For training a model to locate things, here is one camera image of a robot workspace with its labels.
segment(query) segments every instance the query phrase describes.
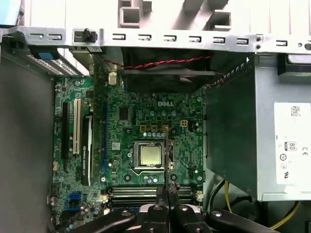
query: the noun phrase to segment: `barcode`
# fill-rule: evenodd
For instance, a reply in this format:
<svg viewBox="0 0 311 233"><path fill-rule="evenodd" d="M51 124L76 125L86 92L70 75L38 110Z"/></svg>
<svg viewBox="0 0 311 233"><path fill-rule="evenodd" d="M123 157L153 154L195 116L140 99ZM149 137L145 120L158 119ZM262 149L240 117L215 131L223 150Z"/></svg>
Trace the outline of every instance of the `barcode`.
<svg viewBox="0 0 311 233"><path fill-rule="evenodd" d="M299 117L300 116L300 106L292 106L291 107L291 116Z"/></svg>

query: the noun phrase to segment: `blue connector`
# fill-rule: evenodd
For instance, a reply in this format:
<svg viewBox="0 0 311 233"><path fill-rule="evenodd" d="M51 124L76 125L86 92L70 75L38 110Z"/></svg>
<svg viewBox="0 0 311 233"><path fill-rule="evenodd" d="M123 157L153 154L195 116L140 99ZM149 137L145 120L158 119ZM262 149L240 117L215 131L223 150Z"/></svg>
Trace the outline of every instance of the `blue connector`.
<svg viewBox="0 0 311 233"><path fill-rule="evenodd" d="M80 192L70 193L69 200L81 200L81 193Z"/></svg>
<svg viewBox="0 0 311 233"><path fill-rule="evenodd" d="M65 209L65 211L80 211L80 207L67 208L67 209Z"/></svg>

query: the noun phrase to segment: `pcie slot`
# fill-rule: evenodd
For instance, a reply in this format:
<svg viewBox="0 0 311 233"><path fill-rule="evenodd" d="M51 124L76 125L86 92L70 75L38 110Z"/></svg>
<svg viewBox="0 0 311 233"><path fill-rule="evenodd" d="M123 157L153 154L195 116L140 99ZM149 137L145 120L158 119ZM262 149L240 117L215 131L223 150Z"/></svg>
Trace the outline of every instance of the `pcie slot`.
<svg viewBox="0 0 311 233"><path fill-rule="evenodd" d="M80 152L80 128L81 128L81 99L75 99L73 102L73 153Z"/></svg>
<svg viewBox="0 0 311 233"><path fill-rule="evenodd" d="M61 155L62 159L64 160L69 159L69 124L70 124L70 103L63 102Z"/></svg>
<svg viewBox="0 0 311 233"><path fill-rule="evenodd" d="M91 185L92 174L92 116L84 116L82 126L81 184Z"/></svg>

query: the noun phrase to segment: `cpu socket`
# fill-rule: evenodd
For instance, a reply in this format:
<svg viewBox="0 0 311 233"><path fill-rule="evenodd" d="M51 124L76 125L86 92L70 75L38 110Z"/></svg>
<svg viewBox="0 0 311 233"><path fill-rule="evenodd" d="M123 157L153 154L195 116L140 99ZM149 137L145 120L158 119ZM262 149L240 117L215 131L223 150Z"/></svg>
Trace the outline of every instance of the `cpu socket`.
<svg viewBox="0 0 311 233"><path fill-rule="evenodd" d="M135 170L164 170L164 142L161 140L135 141L133 164Z"/></svg>

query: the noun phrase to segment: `dell logo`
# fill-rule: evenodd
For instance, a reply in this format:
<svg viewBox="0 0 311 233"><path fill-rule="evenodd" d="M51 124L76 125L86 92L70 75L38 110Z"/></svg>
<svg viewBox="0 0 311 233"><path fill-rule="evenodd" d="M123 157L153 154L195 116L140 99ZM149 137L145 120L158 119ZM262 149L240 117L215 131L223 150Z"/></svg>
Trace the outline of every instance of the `dell logo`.
<svg viewBox="0 0 311 233"><path fill-rule="evenodd" d="M158 107L174 107L173 102L171 101L158 101L157 105Z"/></svg>

